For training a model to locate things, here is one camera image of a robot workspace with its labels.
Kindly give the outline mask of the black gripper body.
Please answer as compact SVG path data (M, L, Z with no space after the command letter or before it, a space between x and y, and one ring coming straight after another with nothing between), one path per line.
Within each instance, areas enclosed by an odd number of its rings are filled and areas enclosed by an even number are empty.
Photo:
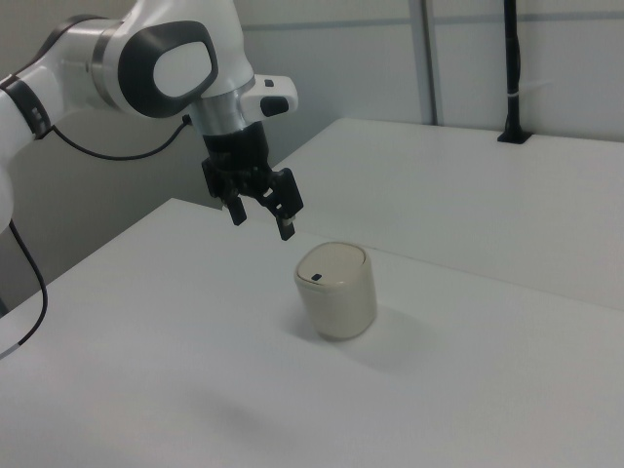
M269 189L269 148L261 123L224 136L204 136L204 143L208 157L202 170L212 197L227 200L236 192L255 198Z

